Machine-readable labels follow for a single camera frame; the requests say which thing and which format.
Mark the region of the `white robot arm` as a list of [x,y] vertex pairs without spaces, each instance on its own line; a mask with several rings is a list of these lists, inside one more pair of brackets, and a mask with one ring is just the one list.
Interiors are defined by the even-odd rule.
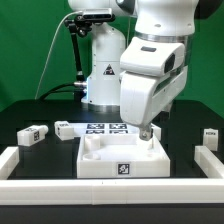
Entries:
[[184,89],[189,40],[199,0],[68,0],[83,14],[109,9],[137,18],[135,36],[121,55],[120,116],[151,139],[151,122]]

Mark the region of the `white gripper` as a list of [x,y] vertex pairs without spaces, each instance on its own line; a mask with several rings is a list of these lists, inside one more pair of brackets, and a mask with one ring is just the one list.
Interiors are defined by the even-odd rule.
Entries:
[[184,89],[188,67],[183,67],[182,43],[158,43],[134,37],[122,54],[120,67],[121,119],[140,129],[139,138],[149,141],[152,120]]

